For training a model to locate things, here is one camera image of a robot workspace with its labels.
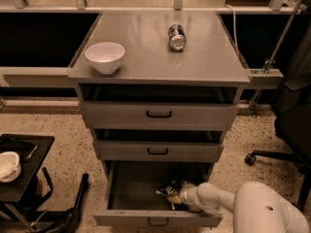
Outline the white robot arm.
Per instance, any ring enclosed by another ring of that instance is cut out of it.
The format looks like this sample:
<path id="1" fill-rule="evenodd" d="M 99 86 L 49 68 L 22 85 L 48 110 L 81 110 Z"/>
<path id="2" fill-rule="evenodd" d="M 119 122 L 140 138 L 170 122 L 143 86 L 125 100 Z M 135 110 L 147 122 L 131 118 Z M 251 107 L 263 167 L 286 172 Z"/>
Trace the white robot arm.
<path id="1" fill-rule="evenodd" d="M 167 199 L 211 215 L 226 209 L 233 215 L 233 233 L 310 233 L 304 214 L 264 183 L 246 182 L 232 193 L 181 181 L 180 189 L 168 189 Z"/>

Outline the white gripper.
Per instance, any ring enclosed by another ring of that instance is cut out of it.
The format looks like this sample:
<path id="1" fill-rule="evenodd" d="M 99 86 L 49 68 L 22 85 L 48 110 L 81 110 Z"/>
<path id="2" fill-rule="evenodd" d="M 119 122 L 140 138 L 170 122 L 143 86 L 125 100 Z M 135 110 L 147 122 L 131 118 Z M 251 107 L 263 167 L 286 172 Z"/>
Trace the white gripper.
<path id="1" fill-rule="evenodd" d="M 214 205 L 212 203 L 203 204 L 197 194 L 197 186 L 188 181 L 181 181 L 181 190 L 179 194 L 173 194 L 167 197 L 172 204 L 182 204 L 188 207 L 191 212 L 212 212 Z"/>

